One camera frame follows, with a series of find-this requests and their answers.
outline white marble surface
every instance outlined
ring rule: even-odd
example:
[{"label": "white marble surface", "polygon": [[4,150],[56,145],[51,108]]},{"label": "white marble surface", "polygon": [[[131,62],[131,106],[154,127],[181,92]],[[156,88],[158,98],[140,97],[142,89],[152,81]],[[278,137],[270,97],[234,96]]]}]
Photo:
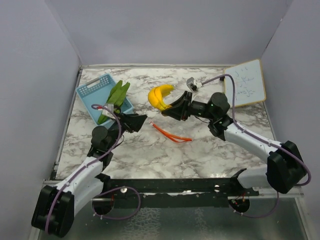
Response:
[{"label": "white marble surface", "polygon": [[[223,178],[231,177],[242,168],[263,164],[243,148],[211,135],[207,124],[191,116],[187,121],[164,117],[151,107],[148,92],[161,84],[172,84],[175,90],[165,98],[173,102],[184,90],[186,80],[194,77],[207,80],[223,73],[222,68],[121,68],[84,69],[79,85],[105,73],[116,80],[130,82],[127,97],[138,114],[147,114],[138,133],[125,133],[124,142],[112,152],[110,165],[104,173],[112,178]],[[206,102],[214,92],[222,92],[219,80],[200,89],[195,100]],[[262,103],[236,108],[236,119],[248,129],[273,139],[270,124]],[[158,132],[149,123],[172,134],[192,138],[192,142],[175,143]],[[95,127],[78,96],[75,98],[56,179],[69,176],[86,158],[90,149],[91,132]]]}]

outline yellow banana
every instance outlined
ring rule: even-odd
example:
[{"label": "yellow banana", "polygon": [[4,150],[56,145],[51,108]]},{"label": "yellow banana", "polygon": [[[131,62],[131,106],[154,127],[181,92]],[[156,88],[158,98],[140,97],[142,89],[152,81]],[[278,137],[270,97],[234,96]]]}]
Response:
[{"label": "yellow banana", "polygon": [[170,92],[174,89],[174,86],[169,84],[164,84],[161,86],[156,86],[151,89],[148,94],[148,101],[156,109],[163,111],[170,108],[170,105],[164,103],[163,98],[168,96]]}]

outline plastic basket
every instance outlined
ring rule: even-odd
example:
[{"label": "plastic basket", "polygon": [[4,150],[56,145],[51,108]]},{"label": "plastic basket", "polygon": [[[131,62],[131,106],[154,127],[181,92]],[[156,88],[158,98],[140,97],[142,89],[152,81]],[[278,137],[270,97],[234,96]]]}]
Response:
[{"label": "plastic basket", "polygon": [[[109,74],[102,75],[86,84],[76,88],[76,93],[83,102],[86,110],[90,114],[95,125],[97,124],[98,118],[100,117],[101,111],[91,108],[92,104],[105,105],[109,97],[111,89],[116,85],[116,82]],[[121,106],[121,112],[124,114],[133,114],[134,107],[132,103],[125,98],[123,105]],[[105,126],[107,129],[111,127],[114,120],[109,119],[100,126]]]}]

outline whiteboard frame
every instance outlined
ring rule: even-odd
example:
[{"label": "whiteboard frame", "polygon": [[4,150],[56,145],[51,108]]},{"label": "whiteboard frame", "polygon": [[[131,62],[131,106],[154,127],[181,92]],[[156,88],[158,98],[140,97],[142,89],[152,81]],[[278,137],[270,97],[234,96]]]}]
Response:
[{"label": "whiteboard frame", "polygon": [[[243,62],[243,63],[237,64],[237,65],[234,65],[234,66],[231,66],[231,67],[227,67],[227,68],[223,69],[223,73],[225,74],[227,69],[231,69],[231,68],[236,67],[236,66],[239,66],[239,65],[241,65],[241,64],[250,63],[250,62],[253,62],[253,61],[255,61],[255,60],[259,60],[259,64],[260,64],[260,71],[261,71],[261,76],[262,76],[262,85],[263,85],[263,92],[264,92],[264,99],[263,99],[263,100],[260,100],[260,101],[253,101],[253,102],[250,102],[250,103],[235,105],[235,106],[234,106],[235,108],[237,108],[237,107],[242,107],[242,106],[246,106],[246,105],[251,105],[251,104],[256,104],[256,103],[261,103],[261,102],[264,102],[264,101],[267,99],[266,87],[265,87],[265,79],[264,79],[264,72],[262,71],[262,63],[261,63],[261,59],[260,59],[260,58],[256,58],[256,59],[253,59],[253,60],[250,60],[250,61],[245,61],[245,62]],[[223,82],[224,82],[224,93],[226,93],[226,78],[224,78],[224,81],[223,81]]]}]

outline purple cable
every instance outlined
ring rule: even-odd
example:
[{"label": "purple cable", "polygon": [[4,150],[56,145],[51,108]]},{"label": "purple cable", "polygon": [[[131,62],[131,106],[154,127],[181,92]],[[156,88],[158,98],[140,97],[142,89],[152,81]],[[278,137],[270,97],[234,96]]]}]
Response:
[{"label": "purple cable", "polygon": [[112,193],[112,192],[114,192],[114,191],[117,191],[117,190],[120,190],[120,189],[123,189],[123,188],[130,189],[130,190],[134,191],[134,193],[135,193],[135,194],[137,195],[137,197],[138,197],[138,206],[137,206],[136,209],[133,211],[133,213],[131,213],[131,214],[128,215],[128,216],[122,216],[122,217],[113,217],[113,216],[99,215],[99,214],[96,213],[95,208],[94,208],[94,206],[93,206],[93,204],[92,204],[92,210],[93,210],[94,214],[97,215],[97,216],[99,216],[100,218],[110,219],[110,220],[126,220],[126,219],[129,219],[129,218],[133,217],[134,215],[136,215],[137,212],[139,212],[139,210],[140,210],[141,198],[140,198],[139,192],[138,192],[136,189],[134,189],[133,187],[130,187],[130,186],[120,186],[120,187],[116,187],[116,188],[113,188],[113,189],[111,189],[111,190],[105,191],[105,192],[97,195],[97,197],[101,197],[101,196],[103,196],[103,195]]},{"label": "purple cable", "polygon": [[[101,155],[101,156],[99,156],[98,158],[96,158],[96,159],[92,160],[91,162],[89,162],[89,163],[87,164],[87,166],[90,166],[90,165],[98,162],[100,159],[102,159],[102,158],[104,158],[106,155],[108,155],[108,154],[117,146],[117,144],[118,144],[118,142],[119,142],[119,140],[120,140],[120,138],[121,138],[121,123],[120,123],[118,117],[117,117],[112,111],[110,111],[107,107],[105,107],[105,106],[102,106],[102,105],[99,105],[99,104],[93,104],[93,105],[91,105],[91,107],[92,107],[93,109],[98,109],[98,107],[99,107],[99,108],[103,108],[103,109],[107,110],[107,111],[114,117],[116,123],[118,124],[119,133],[118,133],[118,138],[116,139],[116,141],[115,141],[115,143],[112,145],[112,147],[110,147],[110,149],[109,149],[106,153],[104,153],[103,155]],[[46,217],[46,221],[45,221],[44,231],[45,231],[47,234],[49,234],[49,222],[50,222],[50,218],[51,218],[52,212],[53,212],[53,210],[54,210],[54,208],[55,208],[55,205],[56,205],[56,203],[57,203],[57,201],[58,201],[59,196],[61,195],[62,191],[67,187],[67,184],[70,184],[84,169],[86,169],[86,166],[83,166],[83,167],[79,168],[79,169],[75,172],[75,174],[74,174],[72,177],[70,177],[69,181],[67,181],[67,182],[61,187],[61,189],[57,192],[55,198],[53,199],[53,202],[52,202],[51,207],[50,207],[50,209],[49,209],[48,216]]]},{"label": "purple cable", "polygon": [[[216,77],[211,78],[211,79],[209,79],[209,80],[207,80],[207,81],[204,81],[204,82],[202,83],[202,85],[208,84],[208,83],[210,83],[210,82],[212,82],[212,81],[214,81],[214,80],[216,80],[216,79],[220,79],[221,77],[229,77],[229,78],[231,79],[231,82],[232,82],[232,120],[233,120],[234,125],[235,125],[239,130],[241,130],[242,132],[248,134],[250,137],[252,137],[252,138],[254,138],[254,139],[256,139],[256,140],[258,140],[258,141],[260,141],[260,142],[262,142],[262,143],[264,143],[264,144],[268,144],[268,145],[269,145],[269,142],[268,142],[268,141],[262,139],[262,138],[259,137],[259,136],[254,135],[254,134],[251,133],[251,132],[246,131],[245,129],[243,129],[243,128],[237,123],[236,118],[235,118],[235,112],[236,112],[236,109],[235,109],[235,108],[236,108],[236,107],[235,107],[235,102],[236,102],[236,85],[235,85],[234,78],[233,78],[230,74],[225,73],[225,74],[222,74],[222,75],[220,75],[220,76],[216,76]],[[292,157],[292,158],[293,158],[295,161],[297,161],[297,162],[304,168],[304,170],[306,171],[306,173],[307,173],[307,175],[308,175],[308,179],[307,179],[305,182],[303,182],[303,183],[298,183],[296,186],[305,186],[305,185],[307,185],[307,184],[310,183],[310,181],[311,181],[311,172],[310,172],[309,168],[304,164],[303,161],[301,161],[297,156],[293,155],[291,152],[289,152],[288,150],[284,149],[284,148],[281,147],[281,146],[278,146],[278,145],[276,145],[276,144],[274,144],[274,143],[270,143],[270,146],[272,146],[272,147],[274,147],[274,148],[277,148],[277,149],[281,150],[282,152],[286,153],[287,155],[289,155],[290,157]],[[246,215],[246,214],[243,214],[243,213],[241,214],[240,212],[237,212],[237,211],[236,211],[236,213],[239,214],[239,215],[241,215],[241,216],[245,216],[245,217],[247,217],[247,218],[252,218],[252,219],[258,219],[258,218],[264,218],[264,217],[270,216],[271,214],[273,214],[273,213],[275,212],[275,210],[276,210],[276,208],[277,208],[277,206],[278,206],[278,204],[279,204],[279,192],[276,192],[276,195],[277,195],[276,203],[275,203],[273,209],[272,209],[271,211],[269,211],[268,213],[266,213],[266,214],[263,214],[263,215],[260,215],[260,216],[250,216],[250,215]]]}]

